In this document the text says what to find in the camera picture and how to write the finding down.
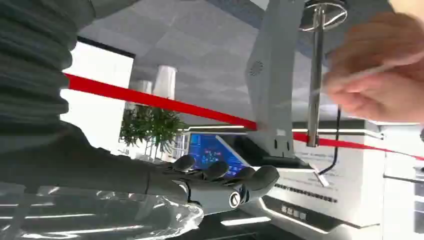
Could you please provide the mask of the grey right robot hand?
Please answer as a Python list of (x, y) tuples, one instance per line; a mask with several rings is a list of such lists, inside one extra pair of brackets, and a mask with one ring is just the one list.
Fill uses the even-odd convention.
[(170, 170), (90, 145), (76, 126), (2, 123), (0, 180), (36, 194), (40, 187), (163, 196), (177, 204), (195, 204), (215, 214), (266, 195), (279, 178), (263, 166), (246, 178), (216, 181)]

